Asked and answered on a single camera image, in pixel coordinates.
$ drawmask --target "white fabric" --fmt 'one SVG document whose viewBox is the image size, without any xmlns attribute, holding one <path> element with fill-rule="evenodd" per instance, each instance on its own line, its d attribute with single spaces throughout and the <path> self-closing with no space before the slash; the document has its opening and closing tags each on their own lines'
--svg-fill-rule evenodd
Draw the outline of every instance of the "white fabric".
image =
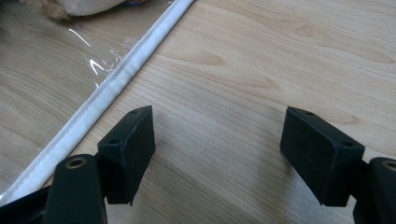
<svg viewBox="0 0 396 224">
<path fill-rule="evenodd" d="M 0 205 L 13 202 L 42 187 L 55 166 L 78 144 L 91 126 L 120 94 L 125 85 L 163 41 L 193 0 L 176 0 L 152 25 L 115 71 L 56 134 L 19 178 L 9 187 Z"/>
</svg>

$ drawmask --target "clear plastic film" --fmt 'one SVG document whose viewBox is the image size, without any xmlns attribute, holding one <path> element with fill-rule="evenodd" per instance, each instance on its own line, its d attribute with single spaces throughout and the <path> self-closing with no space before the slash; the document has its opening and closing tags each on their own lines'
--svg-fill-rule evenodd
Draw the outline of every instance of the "clear plastic film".
<svg viewBox="0 0 396 224">
<path fill-rule="evenodd" d="M 64 23 L 0 1 L 0 199 L 172 2 Z"/>
</svg>

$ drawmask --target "screw hole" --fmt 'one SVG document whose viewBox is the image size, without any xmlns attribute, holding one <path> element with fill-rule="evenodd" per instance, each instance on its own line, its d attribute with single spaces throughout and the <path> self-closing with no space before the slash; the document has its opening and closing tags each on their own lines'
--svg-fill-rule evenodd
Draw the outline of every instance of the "screw hole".
<svg viewBox="0 0 396 224">
<path fill-rule="evenodd" d="M 119 139 L 111 139 L 111 140 L 109 141 L 110 144 L 116 144 L 116 143 L 118 143 L 118 142 L 119 142 Z"/>
<path fill-rule="evenodd" d="M 66 168 L 67 169 L 76 169 L 78 167 L 85 165 L 85 163 L 87 163 L 87 160 L 85 160 L 84 158 L 75 158 L 75 159 L 67 162 Z"/>
<path fill-rule="evenodd" d="M 341 144 L 343 144 L 344 147 L 353 147 L 353 144 L 350 142 L 342 142 Z"/>
<path fill-rule="evenodd" d="M 390 170 L 396 172 L 396 162 L 394 161 L 383 161 L 383 164 Z"/>
</svg>

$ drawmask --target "wooden table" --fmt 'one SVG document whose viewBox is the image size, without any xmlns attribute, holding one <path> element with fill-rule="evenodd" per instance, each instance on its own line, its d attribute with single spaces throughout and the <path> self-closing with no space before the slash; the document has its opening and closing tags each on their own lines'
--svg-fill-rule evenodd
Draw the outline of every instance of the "wooden table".
<svg viewBox="0 0 396 224">
<path fill-rule="evenodd" d="M 396 2 L 196 1 L 72 154 L 152 105 L 157 151 L 109 223 L 351 223 L 279 152 L 288 105 L 396 157 Z"/>
</svg>

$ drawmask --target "wood grain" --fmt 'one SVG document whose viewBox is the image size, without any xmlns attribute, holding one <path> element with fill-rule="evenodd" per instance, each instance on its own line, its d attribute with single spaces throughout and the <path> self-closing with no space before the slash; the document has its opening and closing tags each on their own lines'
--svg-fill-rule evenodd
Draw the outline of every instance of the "wood grain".
<svg viewBox="0 0 396 224">
<path fill-rule="evenodd" d="M 287 105 L 396 157 L 394 1 L 196 1 L 73 154 L 153 105 L 157 151 L 110 223 L 352 223 L 279 152 Z"/>
<path fill-rule="evenodd" d="M 18 1 L 0 3 L 0 195 L 168 5 L 60 23 Z"/>
</svg>

